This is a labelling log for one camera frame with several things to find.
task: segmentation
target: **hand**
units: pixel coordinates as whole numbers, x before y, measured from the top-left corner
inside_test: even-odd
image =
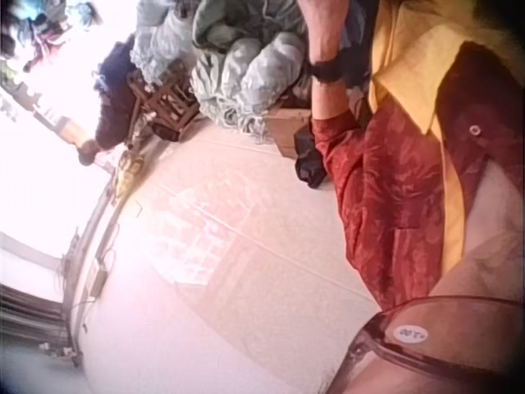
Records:
[[[339,36],[348,14],[349,0],[297,0],[311,38]]]

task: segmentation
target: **yellow fabric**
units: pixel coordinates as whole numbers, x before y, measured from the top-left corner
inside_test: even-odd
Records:
[[[389,94],[426,134],[441,142],[445,187],[442,273],[463,254],[465,212],[457,172],[443,147],[436,117],[437,91],[466,41],[484,45],[525,81],[525,58],[510,35],[474,19],[477,0],[380,0],[372,47],[369,101],[375,112]]]

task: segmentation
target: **sticker on lens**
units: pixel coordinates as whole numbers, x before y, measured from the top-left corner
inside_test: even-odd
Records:
[[[394,337],[399,342],[416,344],[427,340],[428,331],[419,326],[399,326],[394,330]]]

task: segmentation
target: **black watch strap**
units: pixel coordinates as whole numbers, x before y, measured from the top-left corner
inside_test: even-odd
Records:
[[[321,83],[330,84],[337,82],[343,77],[342,56],[337,54],[333,59],[326,62],[309,63],[311,74]]]

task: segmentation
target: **shirt sleeve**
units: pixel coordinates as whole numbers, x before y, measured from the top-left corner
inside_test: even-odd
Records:
[[[339,215],[345,227],[347,259],[354,265],[363,220],[363,131],[348,111],[323,121],[312,120],[316,148],[336,186]]]

